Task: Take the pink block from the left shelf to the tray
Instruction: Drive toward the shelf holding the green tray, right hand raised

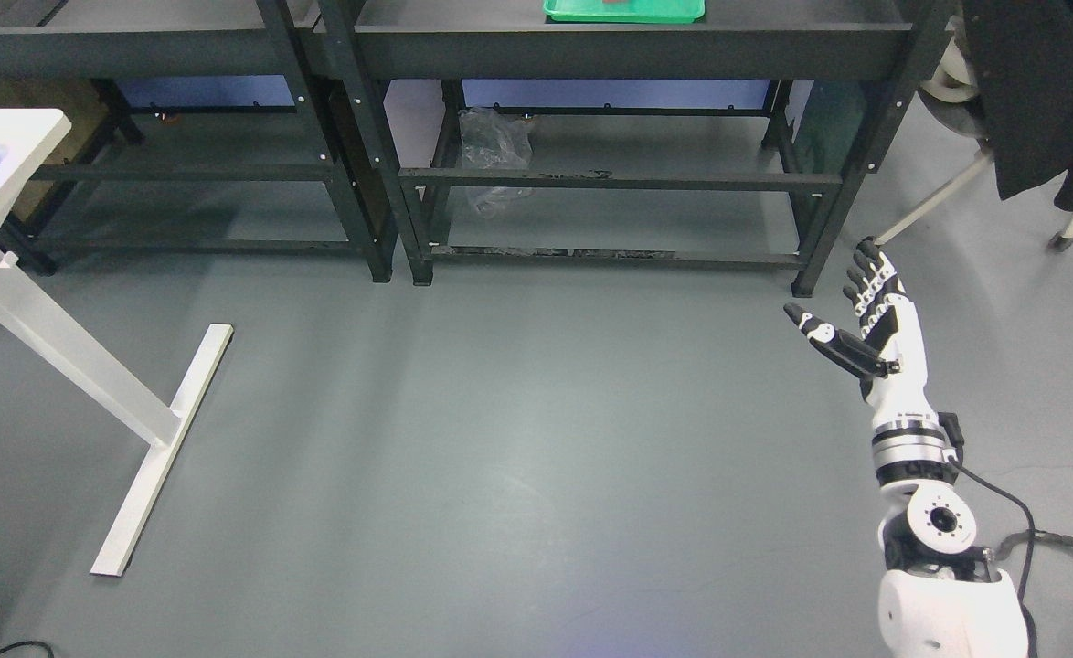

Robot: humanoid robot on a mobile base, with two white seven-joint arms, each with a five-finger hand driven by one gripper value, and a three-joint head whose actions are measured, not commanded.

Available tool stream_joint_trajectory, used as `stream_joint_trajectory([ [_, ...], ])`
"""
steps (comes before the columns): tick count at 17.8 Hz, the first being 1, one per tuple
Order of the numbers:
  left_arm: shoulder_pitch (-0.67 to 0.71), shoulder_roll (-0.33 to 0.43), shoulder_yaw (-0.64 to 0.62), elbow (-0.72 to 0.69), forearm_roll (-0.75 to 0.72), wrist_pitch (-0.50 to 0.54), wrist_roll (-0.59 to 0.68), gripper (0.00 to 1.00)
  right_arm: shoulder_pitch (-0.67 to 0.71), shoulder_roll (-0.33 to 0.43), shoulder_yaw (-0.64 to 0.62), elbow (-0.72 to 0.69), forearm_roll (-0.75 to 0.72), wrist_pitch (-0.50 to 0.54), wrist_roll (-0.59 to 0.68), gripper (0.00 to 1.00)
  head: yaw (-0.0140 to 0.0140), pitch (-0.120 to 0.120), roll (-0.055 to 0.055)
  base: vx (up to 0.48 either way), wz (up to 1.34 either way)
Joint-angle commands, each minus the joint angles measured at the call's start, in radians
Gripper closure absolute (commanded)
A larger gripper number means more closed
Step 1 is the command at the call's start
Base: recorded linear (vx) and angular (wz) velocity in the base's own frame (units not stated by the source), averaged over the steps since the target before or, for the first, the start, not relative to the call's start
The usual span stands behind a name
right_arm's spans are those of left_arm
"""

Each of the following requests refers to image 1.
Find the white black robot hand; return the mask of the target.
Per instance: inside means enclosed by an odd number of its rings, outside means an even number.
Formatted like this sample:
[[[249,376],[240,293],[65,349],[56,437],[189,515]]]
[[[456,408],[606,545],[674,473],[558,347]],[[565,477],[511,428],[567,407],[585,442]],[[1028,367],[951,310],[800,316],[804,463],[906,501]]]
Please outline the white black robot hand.
[[[917,305],[874,239],[858,242],[853,262],[846,270],[843,294],[853,305],[858,334],[797,303],[784,304],[783,311],[818,353],[858,380],[862,399],[874,409],[876,428],[890,422],[938,422],[925,396],[928,361]]]

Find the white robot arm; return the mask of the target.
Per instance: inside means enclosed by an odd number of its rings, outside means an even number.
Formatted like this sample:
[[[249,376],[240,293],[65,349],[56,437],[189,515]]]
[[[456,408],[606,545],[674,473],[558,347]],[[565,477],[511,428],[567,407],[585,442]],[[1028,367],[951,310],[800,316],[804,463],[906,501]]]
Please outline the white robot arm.
[[[1017,584],[978,543],[955,484],[964,438],[954,413],[876,426],[872,460],[887,512],[876,529],[885,562],[880,633],[895,657],[1031,657],[1035,626]]]

